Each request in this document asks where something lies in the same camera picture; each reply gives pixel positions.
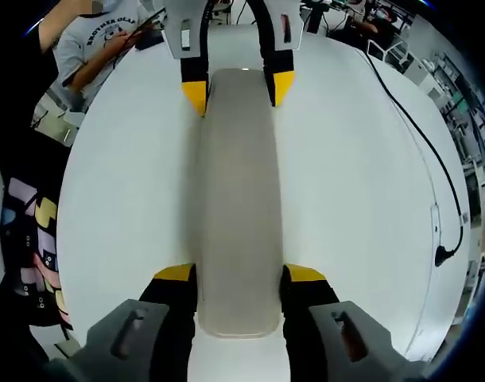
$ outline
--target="white table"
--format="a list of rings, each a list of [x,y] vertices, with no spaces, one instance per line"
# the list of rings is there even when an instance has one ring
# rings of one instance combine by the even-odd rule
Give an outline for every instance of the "white table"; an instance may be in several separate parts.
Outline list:
[[[253,26],[210,29],[211,73],[262,68],[258,49]],[[354,301],[391,332],[397,351],[429,358],[452,322],[468,261],[466,226],[456,256],[433,266],[432,185],[441,242],[449,249],[458,240],[442,169],[353,48],[306,33],[294,58],[294,85],[274,109],[285,261],[322,272],[340,300]],[[444,159],[468,212],[460,160],[433,101],[375,64]],[[198,123],[165,45],[130,52],[87,113],[64,176],[57,239],[80,344],[100,318],[138,298],[155,272],[190,261],[181,207]],[[270,368],[283,368],[284,345],[277,347]],[[193,349],[192,363],[199,353]]]

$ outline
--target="white table surface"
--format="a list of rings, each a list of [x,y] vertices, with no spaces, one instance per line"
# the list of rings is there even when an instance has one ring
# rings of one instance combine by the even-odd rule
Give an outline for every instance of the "white table surface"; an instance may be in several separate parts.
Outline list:
[[[253,26],[210,29],[210,71],[262,68],[258,49]],[[274,109],[285,261],[322,272],[340,300],[354,301],[391,332],[398,352],[428,358],[460,299],[468,226],[458,253],[435,268],[432,185],[447,249],[459,225],[433,154],[353,48],[306,33],[294,60],[295,82]],[[391,67],[375,64],[444,159],[468,213],[460,160],[433,101]],[[190,261],[182,201],[198,123],[165,44],[130,52],[87,113],[64,175],[57,235],[64,299],[80,344],[100,318],[138,298],[154,273]],[[199,351],[201,337],[190,365],[199,364],[195,354],[214,357],[215,350]],[[208,342],[222,354],[230,347]],[[271,370],[286,361],[285,345],[278,347],[275,362],[266,364]],[[249,368],[240,367],[244,380]],[[195,380],[202,378],[198,372]]]

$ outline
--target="gray t-shirt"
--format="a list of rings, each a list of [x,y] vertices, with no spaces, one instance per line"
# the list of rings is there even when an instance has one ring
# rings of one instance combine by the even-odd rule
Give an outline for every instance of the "gray t-shirt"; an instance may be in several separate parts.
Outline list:
[[[117,8],[108,14],[93,18],[77,18],[62,33],[55,50],[59,81],[66,86],[71,76],[104,48],[115,34],[122,31],[133,32],[148,16],[149,13],[138,0],[121,0]],[[82,89],[84,108],[91,105],[112,70],[113,60]]]

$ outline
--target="desk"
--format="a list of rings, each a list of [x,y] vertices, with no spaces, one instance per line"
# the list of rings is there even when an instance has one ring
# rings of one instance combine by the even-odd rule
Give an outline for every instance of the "desk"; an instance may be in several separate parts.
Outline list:
[[[442,169],[352,47],[306,33],[294,58],[297,78],[274,109],[285,261],[322,272],[340,300],[391,332],[397,351],[428,358],[451,325],[468,264],[466,235],[456,256],[433,266],[432,185],[446,248],[459,231]],[[262,68],[256,27],[210,29],[209,60],[211,73]],[[468,213],[460,160],[433,101],[375,65],[444,159]],[[199,121],[165,45],[128,53],[87,113],[64,175],[57,238],[80,344],[155,272],[191,259],[181,207]]]

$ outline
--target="person's arm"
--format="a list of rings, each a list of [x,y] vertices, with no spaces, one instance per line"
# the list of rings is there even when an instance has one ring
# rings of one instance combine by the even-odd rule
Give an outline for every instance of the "person's arm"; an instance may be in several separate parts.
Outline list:
[[[124,31],[115,35],[103,49],[97,52],[87,63],[80,66],[68,79],[66,83],[68,88],[73,92],[80,93],[122,49],[129,49],[135,44],[139,33],[129,40],[128,36],[129,34]]]
[[[41,51],[46,52],[64,29],[81,14],[92,14],[92,0],[61,0],[38,26]]]

